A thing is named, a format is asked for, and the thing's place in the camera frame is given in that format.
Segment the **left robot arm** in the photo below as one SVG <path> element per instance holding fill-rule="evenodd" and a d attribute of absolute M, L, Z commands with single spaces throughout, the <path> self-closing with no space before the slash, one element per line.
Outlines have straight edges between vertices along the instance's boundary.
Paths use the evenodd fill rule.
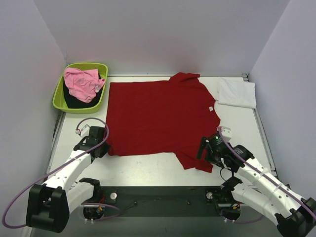
<path fill-rule="evenodd" d="M 78 177 L 96 158 L 108 152 L 110 145 L 105 142 L 108 135 L 107 127 L 91 126 L 62 168 L 41 185 L 31 187 L 26 214 L 28 227 L 60 233 L 77 207 L 86 201 L 101 200 L 100 182 Z"/>

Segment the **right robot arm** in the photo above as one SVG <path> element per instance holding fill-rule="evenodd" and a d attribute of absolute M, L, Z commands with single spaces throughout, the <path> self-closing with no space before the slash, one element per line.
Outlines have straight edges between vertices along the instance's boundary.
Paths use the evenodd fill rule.
<path fill-rule="evenodd" d="M 220 199 L 233 199 L 273 222 L 283 237 L 305 237 L 316 226 L 316 201 L 293 192 L 244 146 L 232 147 L 221 131 L 202 137 L 197 158 L 229 170 Z"/>

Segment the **red t-shirt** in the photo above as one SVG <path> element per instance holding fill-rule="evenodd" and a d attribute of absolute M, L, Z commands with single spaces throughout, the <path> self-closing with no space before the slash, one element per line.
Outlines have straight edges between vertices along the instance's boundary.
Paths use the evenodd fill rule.
<path fill-rule="evenodd" d="M 201 139 L 216 132 L 220 118 L 198 74 L 112 82 L 106 124 L 111 156 L 174 153 L 184 169 L 212 171 L 212 164 L 197 154 Z"/>

